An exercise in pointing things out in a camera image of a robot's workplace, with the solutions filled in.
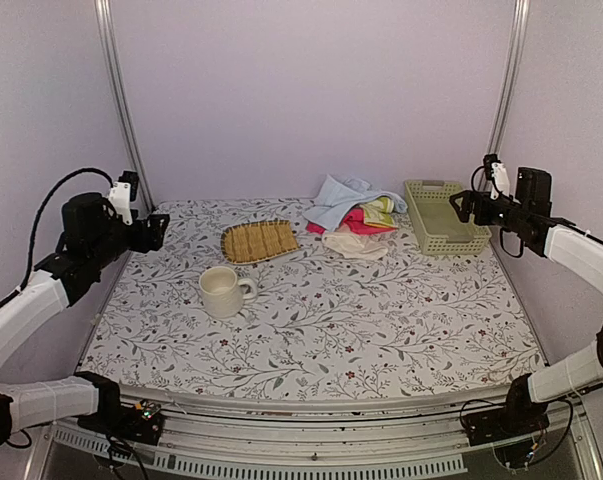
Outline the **cream towel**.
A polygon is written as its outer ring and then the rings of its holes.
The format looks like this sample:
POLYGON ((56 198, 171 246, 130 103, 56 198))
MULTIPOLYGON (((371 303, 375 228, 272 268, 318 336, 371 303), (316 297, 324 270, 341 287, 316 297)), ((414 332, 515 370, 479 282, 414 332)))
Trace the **cream towel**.
POLYGON ((389 249, 368 236, 352 232, 326 232, 321 238, 324 247, 342 255, 346 259, 375 261, 383 258, 389 249))

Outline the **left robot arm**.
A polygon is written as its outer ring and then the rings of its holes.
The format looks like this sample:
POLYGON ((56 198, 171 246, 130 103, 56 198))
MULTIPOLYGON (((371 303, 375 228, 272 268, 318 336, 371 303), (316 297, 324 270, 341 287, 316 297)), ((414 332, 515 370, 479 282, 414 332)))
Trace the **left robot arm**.
MULTIPOLYGON (((167 214, 145 219, 120 214, 96 192, 71 198, 61 213, 59 248, 41 260, 26 284, 0 307, 0 370, 33 333, 100 282, 108 265, 128 251, 160 250, 170 222, 167 214)), ((134 408, 122 405, 116 382, 92 372, 0 385, 0 446, 15 432, 66 417, 85 417, 97 430, 119 434, 136 415, 134 408)))

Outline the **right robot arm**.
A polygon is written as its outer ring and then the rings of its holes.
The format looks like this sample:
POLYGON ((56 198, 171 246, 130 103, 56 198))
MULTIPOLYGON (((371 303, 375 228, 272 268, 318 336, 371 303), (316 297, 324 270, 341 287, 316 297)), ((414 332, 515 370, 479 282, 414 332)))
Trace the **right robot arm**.
MULTIPOLYGON (((582 278, 603 295, 603 241, 551 213, 551 175, 521 167, 515 194, 506 193, 505 167, 499 162, 488 169, 492 190, 463 190, 449 198, 458 219, 477 226, 496 226, 514 233, 520 247, 582 278)), ((540 425, 547 405, 570 393, 603 383, 603 324, 587 347, 558 363, 515 379, 505 405, 497 413, 498 427, 508 436, 540 425)))

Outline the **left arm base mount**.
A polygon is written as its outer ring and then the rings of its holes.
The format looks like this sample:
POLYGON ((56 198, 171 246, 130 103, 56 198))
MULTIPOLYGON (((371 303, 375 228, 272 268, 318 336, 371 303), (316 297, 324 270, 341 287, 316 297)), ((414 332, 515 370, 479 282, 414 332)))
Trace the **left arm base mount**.
POLYGON ((121 403, 118 383, 92 372, 78 372, 76 376, 98 390, 97 411, 78 417, 81 428, 136 443, 159 444, 165 423, 159 404, 141 400, 134 406, 125 406, 121 403))

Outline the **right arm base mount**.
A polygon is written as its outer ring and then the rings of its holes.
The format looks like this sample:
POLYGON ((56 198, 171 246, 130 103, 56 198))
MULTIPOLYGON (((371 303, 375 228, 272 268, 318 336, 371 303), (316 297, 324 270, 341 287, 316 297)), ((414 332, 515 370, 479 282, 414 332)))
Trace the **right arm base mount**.
POLYGON ((467 405, 483 403, 483 400, 471 400, 463 405, 460 423, 471 446, 541 432, 549 427, 548 403, 534 403, 531 400, 529 377, 530 374, 522 375, 512 382, 502 405, 471 413, 464 413, 463 410, 467 405))

